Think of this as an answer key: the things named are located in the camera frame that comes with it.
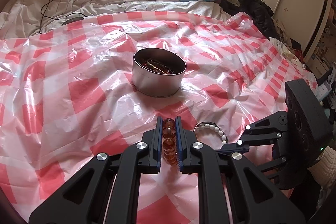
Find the white knit sleeve forearm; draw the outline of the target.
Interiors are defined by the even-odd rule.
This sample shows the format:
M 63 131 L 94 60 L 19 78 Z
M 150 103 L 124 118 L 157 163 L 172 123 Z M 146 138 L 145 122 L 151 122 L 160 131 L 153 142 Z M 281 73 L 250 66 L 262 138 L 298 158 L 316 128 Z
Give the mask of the white knit sleeve forearm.
M 335 185 L 335 162 L 335 150 L 327 146 L 322 153 L 320 161 L 308 168 L 315 181 L 324 189 L 331 189 Z

